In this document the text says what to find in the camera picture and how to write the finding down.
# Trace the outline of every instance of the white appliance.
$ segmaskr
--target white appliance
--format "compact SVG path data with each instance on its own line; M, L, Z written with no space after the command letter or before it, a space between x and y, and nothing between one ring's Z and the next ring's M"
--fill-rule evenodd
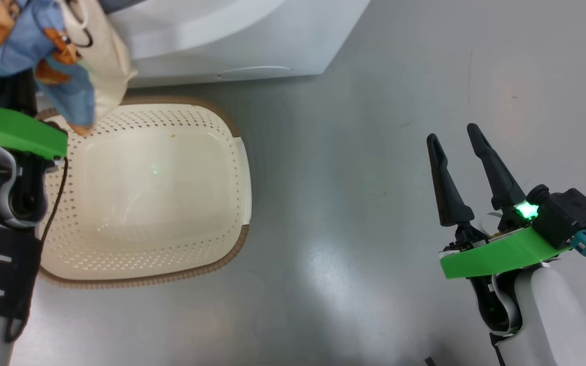
M131 87L321 74L369 1L101 0Z

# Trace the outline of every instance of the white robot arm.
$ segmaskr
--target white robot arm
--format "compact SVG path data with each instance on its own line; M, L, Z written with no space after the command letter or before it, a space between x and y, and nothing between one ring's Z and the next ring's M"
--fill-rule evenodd
M67 171L67 132L31 117L33 90L30 72L0 79L0 366L28 320L44 240L36 236L47 212L44 174L63 163Z
M470 124L467 132L502 217L498 234L472 227L474 213L458 194L440 142L429 135L440 223L457 225L456 240L440 253L446 277L472 284L501 366L586 364L586 316L549 266L567 251L586 257L586 197L574 188L551 194L544 185L527 197L479 127Z

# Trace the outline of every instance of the fabric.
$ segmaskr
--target fabric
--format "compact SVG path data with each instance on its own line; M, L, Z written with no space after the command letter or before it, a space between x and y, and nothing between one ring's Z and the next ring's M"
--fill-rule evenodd
M79 134L120 104L136 74L97 0L0 0L0 76L31 68Z

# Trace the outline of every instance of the perforated basket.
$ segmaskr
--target perforated basket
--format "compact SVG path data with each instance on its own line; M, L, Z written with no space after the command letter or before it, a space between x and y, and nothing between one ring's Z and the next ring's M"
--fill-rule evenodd
M39 118L69 130L55 111ZM127 287L197 276L230 262L246 239L246 150L235 125L205 102L129 98L91 136L70 134L68 158L40 271L58 285ZM46 178L50 207L62 176Z

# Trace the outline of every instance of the black cable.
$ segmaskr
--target black cable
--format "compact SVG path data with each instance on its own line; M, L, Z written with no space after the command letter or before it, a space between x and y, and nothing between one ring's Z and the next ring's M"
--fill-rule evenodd
M65 156L65 169L63 170L63 180L60 181L60 188L58 189L58 196L55 199L55 204L53 205L53 210L51 211L51 215L49 215L49 220L47 220L47 225L44 227L44 233L42 234L42 239L40 241L44 245L44 239L47 238L47 234L49 234L49 228L51 227L51 222L53 222L53 218L55 217L55 213L58 211L58 204L60 204L60 199L63 196L63 190L65 190L65 183L67 182L67 171L69 170L69 160L67 156Z

